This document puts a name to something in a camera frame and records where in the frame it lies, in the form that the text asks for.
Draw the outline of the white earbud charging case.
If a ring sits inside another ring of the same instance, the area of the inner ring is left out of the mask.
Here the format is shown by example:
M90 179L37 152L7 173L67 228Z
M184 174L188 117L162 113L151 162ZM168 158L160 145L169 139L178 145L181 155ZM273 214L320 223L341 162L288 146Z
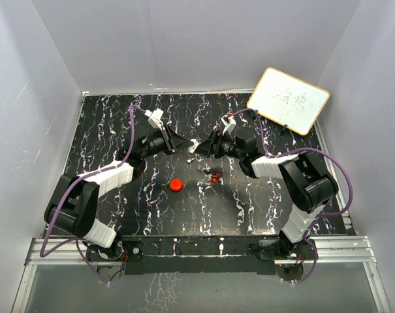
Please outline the white earbud charging case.
M197 147L199 146L199 142L197 139L191 139L191 141L193 142L192 146L190 146L187 150L190 153L194 153L195 150L197 149Z

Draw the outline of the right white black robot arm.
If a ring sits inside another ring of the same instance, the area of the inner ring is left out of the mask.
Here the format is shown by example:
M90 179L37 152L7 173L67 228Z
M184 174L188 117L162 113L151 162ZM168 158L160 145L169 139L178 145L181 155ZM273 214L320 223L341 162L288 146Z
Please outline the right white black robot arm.
M339 191L336 180L315 152L265 156L259 151L256 135L250 130L242 130L235 137L214 130L207 140L196 146L195 153L204 157L234 157L248 177L284 181L292 208L280 231L283 239L279 242L279 251L289 259L302 252L301 241L308 233L308 227Z

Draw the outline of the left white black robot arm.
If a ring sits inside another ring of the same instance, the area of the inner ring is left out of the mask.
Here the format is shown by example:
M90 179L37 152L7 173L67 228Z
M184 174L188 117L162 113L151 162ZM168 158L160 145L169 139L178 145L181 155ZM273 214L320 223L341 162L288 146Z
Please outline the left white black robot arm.
M172 155L194 144L168 126L132 139L109 165L74 177L62 175L45 210L44 221L51 228L100 246L107 259L118 259L123 244L116 240L116 231L96 217L99 198L139 178L148 157L158 153Z

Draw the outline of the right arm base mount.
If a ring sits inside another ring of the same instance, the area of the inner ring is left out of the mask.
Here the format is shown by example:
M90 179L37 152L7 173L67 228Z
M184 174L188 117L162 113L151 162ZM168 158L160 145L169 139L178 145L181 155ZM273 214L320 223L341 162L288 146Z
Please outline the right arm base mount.
M314 260L314 250L307 243L291 244L281 239L261 239L251 243L249 249L261 261Z

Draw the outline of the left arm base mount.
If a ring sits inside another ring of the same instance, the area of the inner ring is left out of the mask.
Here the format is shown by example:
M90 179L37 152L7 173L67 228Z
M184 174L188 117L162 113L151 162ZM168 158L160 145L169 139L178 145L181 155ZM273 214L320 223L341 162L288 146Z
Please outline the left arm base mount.
M117 241L110 248L85 244L89 261L139 262L143 258L143 244L140 241Z

